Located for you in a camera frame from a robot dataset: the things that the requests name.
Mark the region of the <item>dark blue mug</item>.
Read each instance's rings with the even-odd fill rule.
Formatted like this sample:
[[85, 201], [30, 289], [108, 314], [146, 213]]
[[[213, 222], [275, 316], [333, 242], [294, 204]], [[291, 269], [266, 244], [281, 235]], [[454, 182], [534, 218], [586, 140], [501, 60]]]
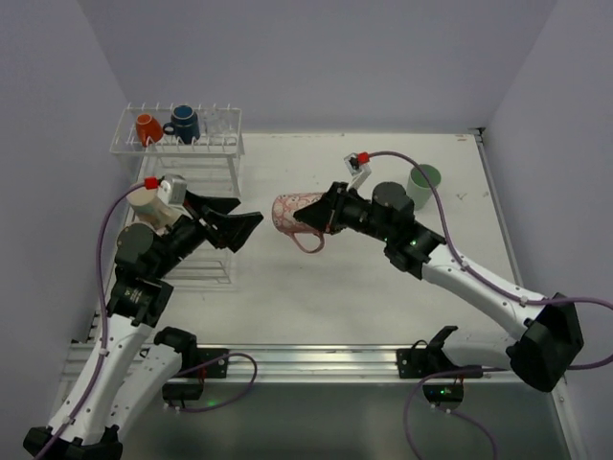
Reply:
[[166, 135], [178, 138], [184, 145], [192, 145], [200, 138], [200, 126], [195, 110], [189, 105], [178, 105], [170, 114], [170, 121], [163, 125]]

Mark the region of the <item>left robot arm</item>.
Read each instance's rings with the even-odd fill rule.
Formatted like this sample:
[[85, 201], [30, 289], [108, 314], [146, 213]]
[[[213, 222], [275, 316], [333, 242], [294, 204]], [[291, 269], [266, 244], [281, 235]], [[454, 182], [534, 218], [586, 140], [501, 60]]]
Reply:
[[173, 292], [166, 276], [202, 243], [238, 252], [262, 222], [235, 214], [230, 197], [182, 194], [185, 211], [164, 231], [135, 221], [119, 234], [115, 283], [100, 292], [100, 332], [71, 393], [23, 446], [35, 459], [119, 459], [127, 433], [173, 377], [201, 369], [196, 337], [155, 330]]

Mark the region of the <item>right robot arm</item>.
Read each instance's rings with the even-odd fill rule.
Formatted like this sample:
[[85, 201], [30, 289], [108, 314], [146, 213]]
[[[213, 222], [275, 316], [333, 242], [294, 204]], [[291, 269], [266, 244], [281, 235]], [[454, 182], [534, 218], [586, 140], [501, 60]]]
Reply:
[[453, 250], [448, 239], [416, 220], [413, 200], [395, 182], [376, 185], [369, 199], [335, 182], [294, 218], [322, 233], [349, 228], [384, 242], [396, 269], [456, 295], [504, 330], [487, 337], [444, 327], [425, 348], [406, 353], [418, 376], [457, 370], [482, 376], [492, 367], [512, 370], [532, 388], [550, 392], [583, 347], [572, 301], [511, 284]]

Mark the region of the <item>pink patterned mug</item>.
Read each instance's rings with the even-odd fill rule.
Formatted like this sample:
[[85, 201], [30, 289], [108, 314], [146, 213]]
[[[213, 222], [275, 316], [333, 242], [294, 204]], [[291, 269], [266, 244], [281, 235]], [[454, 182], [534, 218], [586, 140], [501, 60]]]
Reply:
[[[294, 244], [306, 254], [317, 254], [325, 247], [324, 234], [305, 223], [296, 220], [294, 214], [303, 210], [321, 198], [322, 193], [296, 193], [278, 195], [272, 204], [271, 219], [275, 229], [289, 237]], [[318, 239], [314, 248], [303, 246], [298, 235], [311, 235]]]

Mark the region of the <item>cream floral mug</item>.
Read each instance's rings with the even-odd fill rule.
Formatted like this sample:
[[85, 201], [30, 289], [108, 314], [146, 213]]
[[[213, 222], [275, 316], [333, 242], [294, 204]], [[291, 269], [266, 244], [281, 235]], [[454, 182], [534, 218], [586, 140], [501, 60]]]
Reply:
[[155, 190], [139, 188], [127, 196], [127, 201], [135, 217], [149, 224], [155, 231], [172, 226], [181, 216], [178, 211], [166, 205]]

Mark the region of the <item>light green cup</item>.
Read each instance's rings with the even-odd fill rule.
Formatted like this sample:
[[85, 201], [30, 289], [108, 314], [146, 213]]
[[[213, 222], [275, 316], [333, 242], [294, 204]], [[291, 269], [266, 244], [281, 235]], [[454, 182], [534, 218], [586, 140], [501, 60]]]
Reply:
[[432, 165], [413, 167], [408, 178], [406, 193], [413, 200], [415, 210], [422, 209], [432, 197], [431, 186], [437, 189], [442, 181], [440, 171]]

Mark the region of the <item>clear plastic cup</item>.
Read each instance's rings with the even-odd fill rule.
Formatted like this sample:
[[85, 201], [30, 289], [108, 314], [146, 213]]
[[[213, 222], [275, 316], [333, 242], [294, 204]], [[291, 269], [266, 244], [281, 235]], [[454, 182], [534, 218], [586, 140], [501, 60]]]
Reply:
[[226, 110], [211, 108], [204, 115], [207, 135], [224, 137], [231, 131], [231, 122]]

